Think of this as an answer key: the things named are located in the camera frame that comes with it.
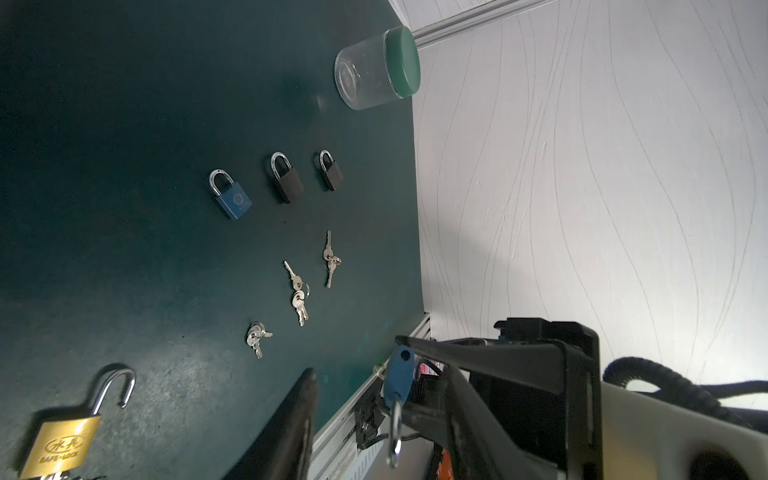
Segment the green lid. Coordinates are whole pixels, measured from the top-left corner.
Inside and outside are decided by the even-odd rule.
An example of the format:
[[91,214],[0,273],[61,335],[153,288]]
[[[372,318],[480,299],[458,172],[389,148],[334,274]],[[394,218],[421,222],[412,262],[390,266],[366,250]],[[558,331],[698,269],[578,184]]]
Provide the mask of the green lid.
[[395,27],[386,32],[386,67],[392,87],[400,98],[410,97],[419,91],[422,68],[416,40],[408,27]]

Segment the glass jar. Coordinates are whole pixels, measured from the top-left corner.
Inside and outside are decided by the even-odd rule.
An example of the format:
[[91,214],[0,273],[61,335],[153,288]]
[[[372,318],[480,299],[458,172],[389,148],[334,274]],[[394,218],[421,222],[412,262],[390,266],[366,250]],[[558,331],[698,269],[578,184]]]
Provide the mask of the glass jar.
[[407,27],[344,48],[333,70],[341,98],[355,110],[410,97],[421,84],[419,52]]

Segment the wall pattern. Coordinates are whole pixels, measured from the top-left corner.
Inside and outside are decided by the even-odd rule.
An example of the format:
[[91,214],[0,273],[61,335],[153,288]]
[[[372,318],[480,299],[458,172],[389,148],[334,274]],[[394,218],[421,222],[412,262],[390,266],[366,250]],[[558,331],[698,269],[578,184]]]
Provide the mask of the wall pattern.
[[604,366],[768,378],[768,2],[557,0],[420,55],[433,335],[576,320]]

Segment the open padlock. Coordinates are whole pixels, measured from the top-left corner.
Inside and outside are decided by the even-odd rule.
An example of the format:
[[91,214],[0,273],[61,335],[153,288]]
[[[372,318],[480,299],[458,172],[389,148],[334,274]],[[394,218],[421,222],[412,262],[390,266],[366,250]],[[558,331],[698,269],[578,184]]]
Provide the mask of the open padlock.
[[[288,171],[282,177],[277,173],[276,161],[278,158],[283,159],[283,162],[288,169]],[[288,157],[279,151],[276,151],[272,154],[270,165],[272,165],[272,172],[275,174],[275,185],[277,186],[277,190],[280,191],[280,195],[283,197],[283,200],[285,200],[287,204],[293,202],[296,198],[298,198],[299,194],[304,191],[304,184],[301,183],[299,172],[290,166]]]
[[323,170],[323,179],[326,181],[326,186],[330,190],[336,191],[344,180],[344,176],[341,174],[339,164],[333,160],[328,150],[320,152],[320,168]]
[[408,346],[399,346],[389,356],[384,377],[384,406],[389,409],[389,447],[386,464],[395,468],[400,459],[402,440],[402,406],[408,401],[413,387],[415,354]]
[[61,472],[83,465],[101,421],[98,410],[109,385],[121,375],[127,377],[127,383],[123,399],[118,405],[125,408],[136,385],[136,372],[128,368],[115,370],[107,377],[96,396],[90,416],[83,419],[43,422],[19,478],[60,478]]

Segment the silver key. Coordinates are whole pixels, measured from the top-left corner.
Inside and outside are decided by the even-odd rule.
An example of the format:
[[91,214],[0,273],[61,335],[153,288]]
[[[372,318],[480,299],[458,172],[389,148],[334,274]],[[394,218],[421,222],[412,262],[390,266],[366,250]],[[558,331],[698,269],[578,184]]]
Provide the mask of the silver key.
[[326,241],[326,249],[323,250],[323,259],[328,262],[328,283],[326,287],[331,287],[331,281],[333,280],[333,271],[337,266],[341,265],[341,259],[333,255],[333,249],[331,248],[331,231],[328,230],[328,240]]
[[259,340],[268,339],[271,336],[272,336],[272,333],[266,331],[266,328],[264,327],[263,323],[255,322],[248,329],[248,334],[245,337],[245,343],[247,343],[248,346],[253,348],[253,351],[256,352],[257,358],[261,358],[263,355],[261,353],[261,346],[259,345]]
[[288,264],[288,262],[283,261],[283,264],[288,269],[288,273],[290,273],[290,281],[291,281],[291,283],[293,283],[293,289],[298,292],[299,290],[301,290],[301,287],[304,286],[304,282],[301,280],[300,276],[296,275],[293,272],[293,270],[291,270],[290,265]]
[[293,308],[296,309],[296,314],[299,316],[299,326],[304,326],[304,322],[310,318],[310,315],[306,312],[306,307],[304,306],[304,298],[304,292],[302,290],[297,290],[291,299],[291,304],[293,305]]
[[333,257],[333,250],[331,249],[331,231],[328,230],[328,240],[326,240],[326,249],[323,250],[323,258],[327,262],[330,257]]
[[328,260],[328,283],[326,283],[326,287],[331,287],[331,281],[333,280],[333,271],[336,269],[336,266],[341,263],[341,259],[338,257],[331,257],[331,260]]

